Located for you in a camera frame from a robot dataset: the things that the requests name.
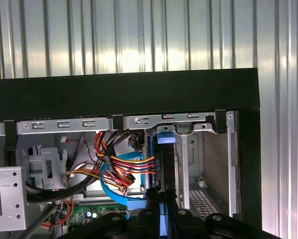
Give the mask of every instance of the blue plastic tab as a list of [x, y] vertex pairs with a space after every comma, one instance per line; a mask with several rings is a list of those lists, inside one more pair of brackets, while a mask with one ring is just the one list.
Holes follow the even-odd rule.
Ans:
[[147, 200], [128, 200], [127, 201], [127, 208], [128, 210], [134, 210], [138, 208], [145, 208], [147, 205]]
[[158, 144], [162, 143], [175, 143], [175, 137], [173, 133], [157, 133]]
[[167, 208], [165, 208], [164, 204], [160, 203], [160, 236], [166, 236], [167, 235], [167, 221], [165, 220], [165, 215], [168, 214]]

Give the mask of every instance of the corrugated metal wall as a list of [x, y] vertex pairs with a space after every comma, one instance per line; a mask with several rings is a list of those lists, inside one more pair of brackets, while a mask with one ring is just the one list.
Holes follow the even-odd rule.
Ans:
[[242, 67], [259, 68], [263, 228], [296, 239], [298, 0], [0, 0], [1, 79]]

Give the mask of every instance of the white connector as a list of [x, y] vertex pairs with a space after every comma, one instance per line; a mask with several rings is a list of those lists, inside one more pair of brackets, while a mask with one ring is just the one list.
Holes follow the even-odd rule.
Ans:
[[60, 142], [64, 143], [64, 142], [66, 142], [66, 139], [67, 139], [67, 136], [62, 136], [62, 138], [60, 139]]

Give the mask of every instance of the screw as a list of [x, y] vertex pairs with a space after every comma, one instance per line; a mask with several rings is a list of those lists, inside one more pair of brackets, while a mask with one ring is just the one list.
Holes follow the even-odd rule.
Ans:
[[178, 211], [178, 214], [180, 214], [180, 215], [186, 215], [187, 212], [186, 212], [185, 210], [179, 210], [179, 211]]
[[218, 216], [218, 215], [214, 215], [214, 216], [212, 217], [212, 219], [215, 220], [215, 221], [220, 221], [220, 220], [222, 220], [222, 218], [221, 218], [220, 216]]

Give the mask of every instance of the green circuit board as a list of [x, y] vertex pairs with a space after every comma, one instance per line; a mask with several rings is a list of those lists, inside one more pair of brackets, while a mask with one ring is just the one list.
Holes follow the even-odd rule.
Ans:
[[75, 207], [73, 215], [68, 219], [66, 226], [78, 227], [89, 223], [92, 219], [98, 218], [107, 213], [127, 214], [127, 207], [123, 205]]

